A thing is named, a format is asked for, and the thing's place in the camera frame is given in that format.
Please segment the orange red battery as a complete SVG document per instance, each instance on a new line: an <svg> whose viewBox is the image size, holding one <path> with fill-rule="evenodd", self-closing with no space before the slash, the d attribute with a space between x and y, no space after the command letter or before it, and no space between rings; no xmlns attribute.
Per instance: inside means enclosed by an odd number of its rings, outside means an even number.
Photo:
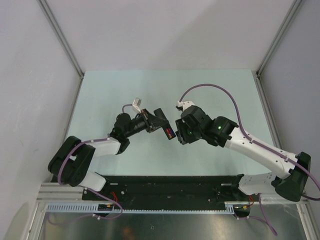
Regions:
<svg viewBox="0 0 320 240"><path fill-rule="evenodd" d="M169 129L169 128L166 128L165 131L166 131L166 135L167 135L168 139L171 139L171 138L172 138L172 135L171 135L170 129Z"/></svg>

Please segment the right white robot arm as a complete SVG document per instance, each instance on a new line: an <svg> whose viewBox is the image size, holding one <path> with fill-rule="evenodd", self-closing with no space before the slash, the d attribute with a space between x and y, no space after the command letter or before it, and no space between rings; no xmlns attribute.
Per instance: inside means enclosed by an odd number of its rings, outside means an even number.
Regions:
<svg viewBox="0 0 320 240"><path fill-rule="evenodd" d="M282 198L299 202L308 180L311 156L287 152L251 136L236 122L218 116L211 119L200 107L192 102L177 107L181 111L176 120L176 135L182 144L204 140L214 147L236 151L269 169L269 173L239 174L230 188L231 196L242 201L253 194L276 193Z"/></svg>

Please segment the blue purple battery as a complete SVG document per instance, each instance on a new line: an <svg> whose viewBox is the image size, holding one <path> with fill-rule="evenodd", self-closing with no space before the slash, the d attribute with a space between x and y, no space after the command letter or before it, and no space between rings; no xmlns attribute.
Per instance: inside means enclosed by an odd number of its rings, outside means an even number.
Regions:
<svg viewBox="0 0 320 240"><path fill-rule="evenodd" d="M173 131L173 129L171 127L168 128L168 131L170 133L170 137L171 138L174 138L176 135L175 135L175 132Z"/></svg>

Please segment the black remote control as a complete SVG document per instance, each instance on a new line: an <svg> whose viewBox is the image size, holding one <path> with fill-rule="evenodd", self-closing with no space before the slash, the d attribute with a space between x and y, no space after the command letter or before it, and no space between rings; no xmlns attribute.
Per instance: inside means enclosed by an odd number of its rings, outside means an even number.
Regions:
<svg viewBox="0 0 320 240"><path fill-rule="evenodd" d="M158 108L153 111L154 115L160 119L162 119L163 123L161 124L161 128L164 131L168 140L172 140L176 137L174 130L172 129L167 117L165 116L164 112L161 108Z"/></svg>

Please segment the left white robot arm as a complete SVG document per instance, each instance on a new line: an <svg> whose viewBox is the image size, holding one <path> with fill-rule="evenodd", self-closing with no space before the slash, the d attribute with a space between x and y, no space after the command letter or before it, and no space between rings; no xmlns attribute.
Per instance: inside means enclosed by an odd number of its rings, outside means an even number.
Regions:
<svg viewBox="0 0 320 240"><path fill-rule="evenodd" d="M110 196L111 188L105 177L89 170L92 159L122 154L130 144L129 137L142 131L153 133L158 129L164 131L168 140L176 137L161 108L153 113L146 109L138 110L134 118L128 113L120 113L111 133L105 138L82 141L69 136L50 160L48 171L57 177L60 184L91 189L98 199L105 200Z"/></svg>

